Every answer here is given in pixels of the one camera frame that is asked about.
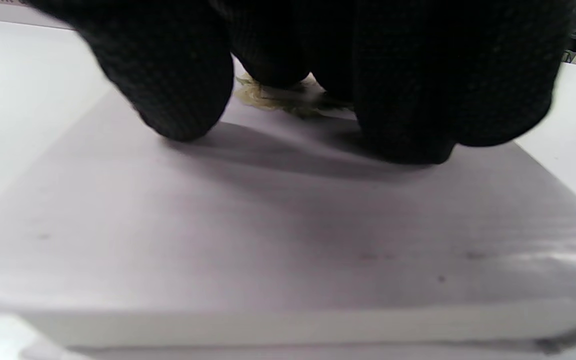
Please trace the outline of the person's right hand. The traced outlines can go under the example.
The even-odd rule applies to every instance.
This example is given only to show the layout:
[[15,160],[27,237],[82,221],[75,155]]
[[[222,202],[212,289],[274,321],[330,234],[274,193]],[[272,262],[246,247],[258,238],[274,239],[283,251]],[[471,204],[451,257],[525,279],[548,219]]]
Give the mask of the person's right hand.
[[352,105],[368,145],[434,165],[547,115],[573,0],[31,0],[87,43],[141,120],[171,141],[221,119],[237,59],[261,85],[308,75]]

